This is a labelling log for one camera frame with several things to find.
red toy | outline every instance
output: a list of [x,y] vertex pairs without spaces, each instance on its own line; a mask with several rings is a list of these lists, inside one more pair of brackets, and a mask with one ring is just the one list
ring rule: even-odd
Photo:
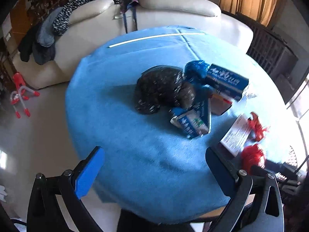
[[28,117],[30,117],[30,112],[28,108],[26,108],[25,103],[24,103],[24,100],[28,100],[29,98],[25,96],[24,93],[28,91],[28,92],[33,93],[34,96],[37,96],[37,97],[40,96],[40,93],[38,91],[32,90],[29,87],[27,87],[23,77],[21,76],[19,72],[14,74],[13,81],[15,83],[16,90],[11,93],[10,99],[11,99],[11,104],[15,110],[16,117],[20,118],[20,114],[15,107],[15,104],[17,104],[19,101],[23,105],[25,114]]
[[264,138],[264,132],[268,132],[268,127],[262,127],[259,116],[255,112],[251,112],[253,119],[248,118],[249,126],[254,130],[255,140],[261,141]]
[[253,165],[265,167],[266,154],[259,144],[245,147],[241,152],[241,158],[243,159],[242,169],[245,169],[249,174],[251,174],[250,170]]

red and white plastic toy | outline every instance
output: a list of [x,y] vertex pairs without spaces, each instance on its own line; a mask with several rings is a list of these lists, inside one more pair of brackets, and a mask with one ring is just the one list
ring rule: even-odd
[[16,90],[13,91],[10,95],[10,100],[11,100],[11,105],[13,106],[14,110],[15,110],[15,114],[17,118],[20,118],[20,114],[16,109],[15,104],[17,104],[19,101],[21,102],[23,108],[24,108],[24,112],[25,114],[30,117],[30,112],[28,110],[28,108],[26,107],[24,101],[28,100],[29,98],[27,96],[24,95],[24,93],[26,91],[31,92],[34,96],[40,96],[40,93],[38,91],[32,90],[29,87],[26,86],[26,83],[23,79],[23,77],[21,76],[21,74],[19,72],[15,73],[13,76],[13,81],[16,85]]

clothing on sofa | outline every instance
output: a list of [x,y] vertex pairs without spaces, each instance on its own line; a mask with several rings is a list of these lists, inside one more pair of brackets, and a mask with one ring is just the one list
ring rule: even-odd
[[55,42],[53,34],[53,22],[63,7],[56,8],[44,20],[37,32],[37,42],[43,47],[50,47]]
[[[62,36],[69,27],[69,18],[71,13],[82,6],[93,0],[72,0],[64,5],[64,8],[60,11],[53,23],[54,35]],[[120,0],[114,0],[115,4],[120,4]]]
[[127,23],[127,18],[126,18],[126,12],[132,8],[132,12],[133,12],[133,19],[135,22],[135,26],[137,29],[137,20],[136,20],[136,9],[135,7],[138,5],[138,0],[123,0],[121,5],[120,5],[120,14],[124,14],[123,15],[123,22],[125,24],[125,28],[126,28],[126,33],[128,33],[128,23]]
[[20,59],[24,62],[29,61],[30,55],[32,53],[32,44],[36,39],[36,34],[41,24],[42,23],[38,23],[31,27],[18,45]]
[[49,47],[44,47],[34,41],[32,44],[32,51],[35,62],[39,65],[43,65],[50,60],[54,60],[56,54],[55,42]]

plastic bag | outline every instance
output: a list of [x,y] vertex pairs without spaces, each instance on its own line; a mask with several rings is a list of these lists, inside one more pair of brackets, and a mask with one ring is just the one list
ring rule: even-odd
[[184,67],[186,79],[193,84],[206,84],[207,71],[211,65],[203,60],[191,61]]
[[265,167],[266,154],[259,144],[245,147],[241,152],[241,158],[243,160],[242,169],[245,169],[249,174],[251,174],[251,167],[253,165],[261,168]]
[[248,119],[248,124],[255,133],[255,140],[261,141],[264,138],[264,133],[268,132],[268,127],[263,127],[260,123],[259,116],[255,112],[251,112],[252,119]]
[[142,114],[160,110],[160,105],[189,109],[194,101],[193,86],[184,81],[178,67],[155,66],[142,73],[135,92],[135,108]]

metal bolt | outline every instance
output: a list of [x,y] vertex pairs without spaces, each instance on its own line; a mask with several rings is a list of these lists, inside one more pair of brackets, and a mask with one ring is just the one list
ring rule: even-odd
[[243,170],[243,169],[239,170],[238,172],[239,172],[239,174],[241,176],[246,176],[247,175],[247,172],[245,170]]
[[273,180],[275,178],[275,176],[272,173],[268,173],[267,177],[271,180]]
[[67,169],[67,170],[64,171],[63,174],[64,174],[65,176],[70,176],[70,175],[72,174],[72,172],[73,172],[73,171],[72,171],[71,169]]
[[37,173],[37,174],[36,174],[36,179],[41,179],[41,178],[42,178],[42,176],[43,176],[43,174],[41,174],[41,173]]

